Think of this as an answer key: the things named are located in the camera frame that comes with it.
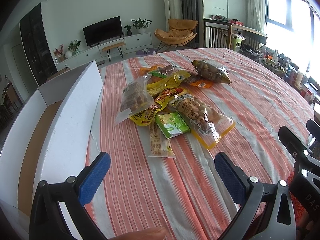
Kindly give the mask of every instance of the flat screen tv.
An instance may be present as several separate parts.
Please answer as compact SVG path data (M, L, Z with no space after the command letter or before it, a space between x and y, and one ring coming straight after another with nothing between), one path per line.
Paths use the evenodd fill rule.
M110 18L83 28L87 46L123 35L120 16Z

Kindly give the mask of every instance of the green snack package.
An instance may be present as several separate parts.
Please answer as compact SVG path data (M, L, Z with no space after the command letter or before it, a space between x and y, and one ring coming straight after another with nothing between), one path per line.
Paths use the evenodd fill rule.
M190 131L178 112L156 115L155 121L167 139Z

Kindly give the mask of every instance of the white tv cabinet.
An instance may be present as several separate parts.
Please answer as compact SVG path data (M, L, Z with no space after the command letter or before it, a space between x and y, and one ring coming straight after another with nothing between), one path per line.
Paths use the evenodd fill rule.
M125 36L112 41L104 42L92 48L78 52L71 58L67 58L63 62L57 64L56 68L58 71L60 71L65 67L73 69L93 60L99 62L100 60L103 60L103 58L105 57L108 58L107 52L102 51L104 47L119 43L121 41L125 44L121 48L124 51L124 53L135 52L145 48L152 48L151 33L141 33L132 36ZM119 56L119 52L117 48L114 48L110 50L110 53L112 63L112 57Z

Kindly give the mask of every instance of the white vase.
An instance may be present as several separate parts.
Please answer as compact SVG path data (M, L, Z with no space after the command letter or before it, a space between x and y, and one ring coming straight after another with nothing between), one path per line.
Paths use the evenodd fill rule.
M68 51L64 54L64 56L65 56L66 58L72 57L72 51L71 51L71 50L68 50Z
M145 33L146 31L147 31L147 28L138 29L138 33Z

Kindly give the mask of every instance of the window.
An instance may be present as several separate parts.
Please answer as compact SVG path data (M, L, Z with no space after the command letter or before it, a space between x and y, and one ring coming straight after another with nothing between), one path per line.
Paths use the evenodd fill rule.
M265 33L267 47L285 54L320 82L320 21L304 0L266 0Z

